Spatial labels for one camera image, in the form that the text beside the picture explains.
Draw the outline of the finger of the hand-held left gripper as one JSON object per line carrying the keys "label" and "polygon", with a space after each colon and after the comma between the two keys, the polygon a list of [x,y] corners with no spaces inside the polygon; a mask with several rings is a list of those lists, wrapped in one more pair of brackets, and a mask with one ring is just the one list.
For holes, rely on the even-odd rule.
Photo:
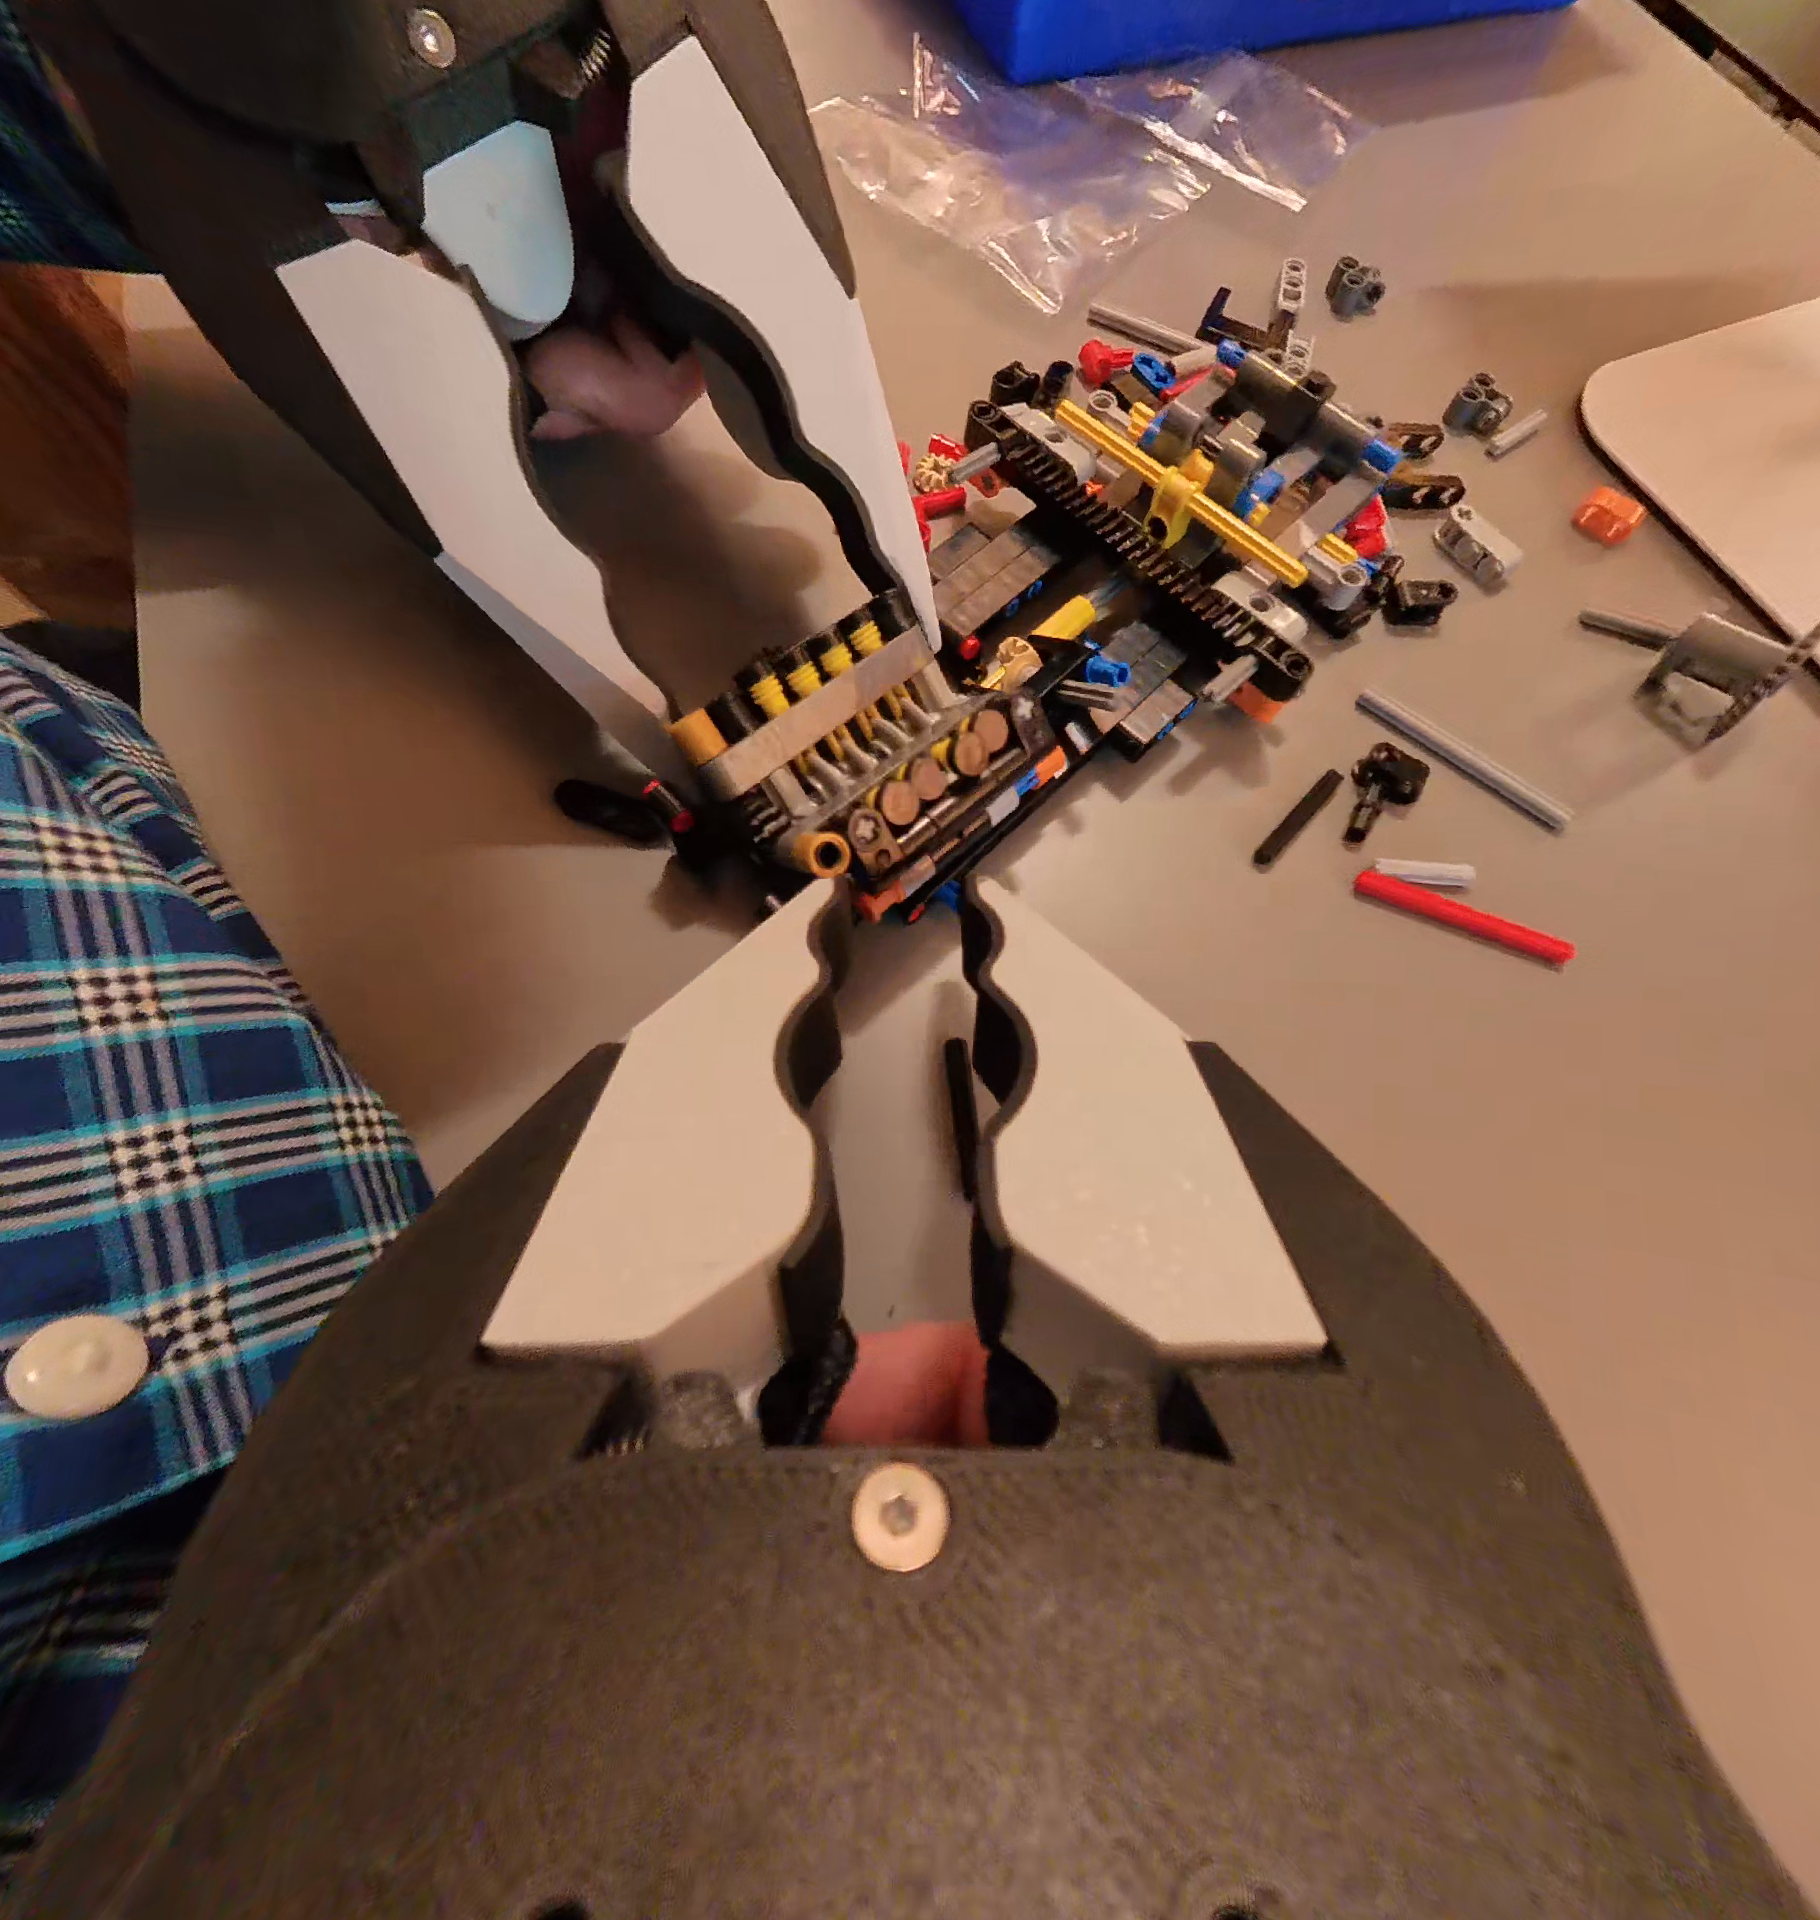
{"label": "finger of the hand-held left gripper", "polygon": [[861,582],[898,592],[939,646],[849,246],[780,35],[627,32],[627,52],[621,196],[672,324],[741,387],[737,442],[807,489]]}
{"label": "finger of the hand-held left gripper", "polygon": [[611,624],[601,566],[536,480],[520,378],[474,287],[371,244],[278,277],[428,522],[443,574],[618,748],[680,756],[665,693]]}

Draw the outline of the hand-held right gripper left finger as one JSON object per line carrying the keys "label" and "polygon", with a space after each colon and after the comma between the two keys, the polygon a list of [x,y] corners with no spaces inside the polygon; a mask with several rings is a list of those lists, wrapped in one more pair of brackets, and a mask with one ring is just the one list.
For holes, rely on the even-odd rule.
{"label": "hand-held right gripper left finger", "polygon": [[849,1382],[846,1238],[811,1117],[843,1058],[849,887],[817,879],[614,1051],[482,1331],[498,1359],[721,1380],[775,1443]]}

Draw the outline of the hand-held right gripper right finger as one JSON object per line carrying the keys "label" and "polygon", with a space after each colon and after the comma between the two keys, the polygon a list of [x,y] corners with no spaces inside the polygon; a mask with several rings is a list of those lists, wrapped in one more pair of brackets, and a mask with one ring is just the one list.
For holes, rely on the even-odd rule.
{"label": "hand-held right gripper right finger", "polygon": [[971,1308],[996,1443],[1066,1435],[1101,1374],[1149,1395],[1196,1364],[1297,1363],[1330,1333],[1188,1033],[1006,884],[960,900],[971,1072]]}

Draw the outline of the lego car chassis assembly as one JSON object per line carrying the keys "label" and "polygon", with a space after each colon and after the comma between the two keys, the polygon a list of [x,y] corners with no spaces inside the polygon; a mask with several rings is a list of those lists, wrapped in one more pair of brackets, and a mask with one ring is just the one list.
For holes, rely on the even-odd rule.
{"label": "lego car chassis assembly", "polygon": [[909,467],[938,633],[903,592],[751,656],[672,724],[695,777],[567,780],[559,812],[691,868],[739,858],[768,904],[849,884],[915,923],[1093,759],[1137,760],[1200,707],[1277,720],[1310,639],[1430,629],[1393,516],[1459,516],[1434,423],[1354,414],[1327,376],[1235,342],[1179,363],[1088,342],[995,376],[964,442]]}

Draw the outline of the yellow black lego engine block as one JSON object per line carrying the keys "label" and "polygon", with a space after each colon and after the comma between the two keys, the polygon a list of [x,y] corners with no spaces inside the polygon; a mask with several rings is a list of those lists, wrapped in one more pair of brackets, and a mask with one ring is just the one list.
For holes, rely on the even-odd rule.
{"label": "yellow black lego engine block", "polygon": [[757,654],[672,725],[697,781],[672,848],[741,862],[772,905],[827,879],[869,924],[916,923],[1093,751],[1058,701],[1082,639],[1051,620],[952,659],[896,592]]}

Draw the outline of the person's left forearm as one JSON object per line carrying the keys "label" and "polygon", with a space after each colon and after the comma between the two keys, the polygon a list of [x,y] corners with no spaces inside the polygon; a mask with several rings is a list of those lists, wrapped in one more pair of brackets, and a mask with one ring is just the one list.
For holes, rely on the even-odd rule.
{"label": "person's left forearm", "polygon": [[0,262],[145,274],[83,109],[0,2]]}

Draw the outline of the thick black lego axle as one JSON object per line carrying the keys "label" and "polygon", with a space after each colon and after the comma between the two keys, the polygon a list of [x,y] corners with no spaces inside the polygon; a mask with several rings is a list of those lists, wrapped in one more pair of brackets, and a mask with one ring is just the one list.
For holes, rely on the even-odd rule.
{"label": "thick black lego axle", "polygon": [[1277,859],[1294,845],[1309,824],[1336,798],[1346,784],[1346,774],[1339,767],[1325,769],[1307,789],[1307,793],[1287,809],[1282,822],[1270,831],[1252,853],[1256,871],[1270,871]]}

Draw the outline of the red lego axle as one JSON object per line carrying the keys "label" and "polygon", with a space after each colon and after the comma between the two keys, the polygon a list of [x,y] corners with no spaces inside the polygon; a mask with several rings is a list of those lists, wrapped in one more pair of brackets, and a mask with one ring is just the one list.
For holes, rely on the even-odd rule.
{"label": "red lego axle", "polygon": [[1576,945],[1552,933],[1495,915],[1417,881],[1365,869],[1354,876],[1353,893],[1357,900],[1374,901],[1428,924],[1440,924],[1483,945],[1513,952],[1544,967],[1563,969],[1578,957]]}

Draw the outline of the black lego pin connector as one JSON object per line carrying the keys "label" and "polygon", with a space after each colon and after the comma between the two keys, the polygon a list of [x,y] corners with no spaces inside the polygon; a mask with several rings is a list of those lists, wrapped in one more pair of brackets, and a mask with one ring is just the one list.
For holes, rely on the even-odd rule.
{"label": "black lego pin connector", "polygon": [[1344,842],[1362,847],[1386,806],[1411,806],[1422,800],[1430,762],[1397,742],[1376,742],[1353,767],[1354,803],[1344,828]]}

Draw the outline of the long grey lego axle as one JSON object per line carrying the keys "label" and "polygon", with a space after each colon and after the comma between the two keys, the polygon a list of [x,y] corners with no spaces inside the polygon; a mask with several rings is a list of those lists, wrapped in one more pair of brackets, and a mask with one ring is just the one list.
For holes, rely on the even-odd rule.
{"label": "long grey lego axle", "polygon": [[1524,780],[1521,774],[1513,772],[1483,748],[1466,742],[1448,727],[1440,727],[1437,720],[1428,718],[1415,709],[1388,698],[1378,690],[1360,692],[1354,698],[1354,709],[1362,714],[1381,720],[1400,740],[1433,755],[1449,769],[1471,780],[1478,791],[1527,815],[1539,828],[1549,833],[1564,833],[1573,824],[1576,813],[1566,803],[1555,798],[1541,785]]}

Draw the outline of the grey lego connector pieces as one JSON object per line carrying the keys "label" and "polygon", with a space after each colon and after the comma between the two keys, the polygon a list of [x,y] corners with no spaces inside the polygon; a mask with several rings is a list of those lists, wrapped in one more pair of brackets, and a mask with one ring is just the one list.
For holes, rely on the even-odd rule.
{"label": "grey lego connector pieces", "polygon": [[1519,411],[1515,396],[1490,370],[1477,370],[1465,382],[1444,411],[1445,430],[1475,439],[1491,462],[1521,450],[1544,432],[1547,420],[1541,407]]}

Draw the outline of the person's left hand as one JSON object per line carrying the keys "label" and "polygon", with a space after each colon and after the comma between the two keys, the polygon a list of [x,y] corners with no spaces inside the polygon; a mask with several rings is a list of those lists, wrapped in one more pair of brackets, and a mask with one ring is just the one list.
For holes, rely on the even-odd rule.
{"label": "person's left hand", "polygon": [[531,435],[573,442],[601,433],[659,439],[704,396],[692,353],[663,355],[651,335],[618,315],[605,330],[557,324],[520,351],[537,399]]}

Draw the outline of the blue parts bin with tag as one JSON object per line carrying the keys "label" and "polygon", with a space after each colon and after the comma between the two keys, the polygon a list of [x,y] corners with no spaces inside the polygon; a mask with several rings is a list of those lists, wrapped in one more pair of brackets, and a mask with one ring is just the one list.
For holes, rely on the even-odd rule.
{"label": "blue parts bin with tag", "polygon": [[1566,2],[951,2],[1012,84],[1123,74],[1191,54],[1270,52],[1344,37],[1563,12]]}

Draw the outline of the person's plaid shirt torso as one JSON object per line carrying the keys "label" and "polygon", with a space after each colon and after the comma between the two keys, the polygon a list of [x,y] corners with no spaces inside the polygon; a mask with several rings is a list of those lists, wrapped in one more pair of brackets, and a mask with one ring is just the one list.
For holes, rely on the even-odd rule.
{"label": "person's plaid shirt torso", "polygon": [[141,714],[0,630],[0,1894],[250,1428],[432,1199]]}

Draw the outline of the black lego bracket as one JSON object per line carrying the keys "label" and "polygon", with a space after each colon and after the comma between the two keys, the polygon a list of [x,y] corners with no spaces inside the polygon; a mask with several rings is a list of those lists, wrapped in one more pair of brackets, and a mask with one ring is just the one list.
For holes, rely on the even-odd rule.
{"label": "black lego bracket", "polygon": [[1293,317],[1271,319],[1265,324],[1243,320],[1232,313],[1234,287],[1229,282],[1214,291],[1214,298],[1197,322],[1194,337],[1197,343],[1221,345],[1234,342],[1245,351],[1270,353],[1284,358],[1297,337]]}

